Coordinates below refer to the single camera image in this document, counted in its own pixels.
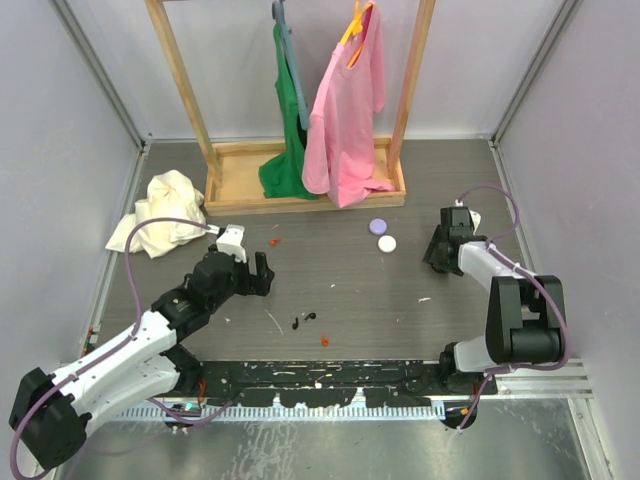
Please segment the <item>purple earbud case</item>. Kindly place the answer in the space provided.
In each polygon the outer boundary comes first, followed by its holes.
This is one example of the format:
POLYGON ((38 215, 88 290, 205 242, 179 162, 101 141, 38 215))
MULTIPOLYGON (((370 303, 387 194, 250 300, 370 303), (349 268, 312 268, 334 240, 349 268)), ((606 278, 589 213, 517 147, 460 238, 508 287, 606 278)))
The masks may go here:
POLYGON ((384 235, 388 230, 388 224, 384 219, 374 218, 368 224, 369 232, 376 236, 384 235))

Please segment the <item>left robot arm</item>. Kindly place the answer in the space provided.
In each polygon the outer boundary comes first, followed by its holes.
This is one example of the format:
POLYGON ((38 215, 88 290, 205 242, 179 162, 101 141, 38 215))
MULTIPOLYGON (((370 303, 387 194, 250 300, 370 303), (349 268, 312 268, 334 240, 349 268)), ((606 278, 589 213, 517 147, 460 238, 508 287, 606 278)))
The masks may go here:
POLYGON ((26 447, 44 471, 79 452, 105 423, 165 393, 194 393, 200 363, 181 343, 204 328, 235 295, 265 297, 275 278, 263 252, 256 269, 212 251, 177 287, 161 295, 134 324, 88 355, 52 373, 35 368, 20 381, 9 415, 14 431, 10 468, 22 478, 18 449, 26 447))

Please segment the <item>white earbud case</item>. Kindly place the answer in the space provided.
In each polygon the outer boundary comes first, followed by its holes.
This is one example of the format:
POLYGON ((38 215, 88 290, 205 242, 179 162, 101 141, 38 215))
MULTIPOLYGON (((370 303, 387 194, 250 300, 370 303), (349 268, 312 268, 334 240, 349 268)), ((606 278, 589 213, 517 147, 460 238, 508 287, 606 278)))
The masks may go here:
POLYGON ((391 235, 383 235, 380 236, 377 242, 377 246, 378 249, 382 252, 382 253, 392 253, 396 250, 397 248, 397 241, 396 239, 391 236, 391 235))

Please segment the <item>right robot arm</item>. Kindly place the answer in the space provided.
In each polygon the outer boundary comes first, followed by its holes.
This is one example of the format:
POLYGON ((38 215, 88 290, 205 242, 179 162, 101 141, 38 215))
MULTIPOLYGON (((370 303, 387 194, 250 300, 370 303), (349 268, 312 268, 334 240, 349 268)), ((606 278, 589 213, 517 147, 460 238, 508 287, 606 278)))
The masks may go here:
POLYGON ((474 375, 552 371, 566 365, 570 342, 561 281, 503 255, 476 233, 468 208, 440 210, 423 262, 440 274, 468 276, 488 292, 484 333, 451 343, 440 354, 438 379, 444 390, 462 393, 474 375))

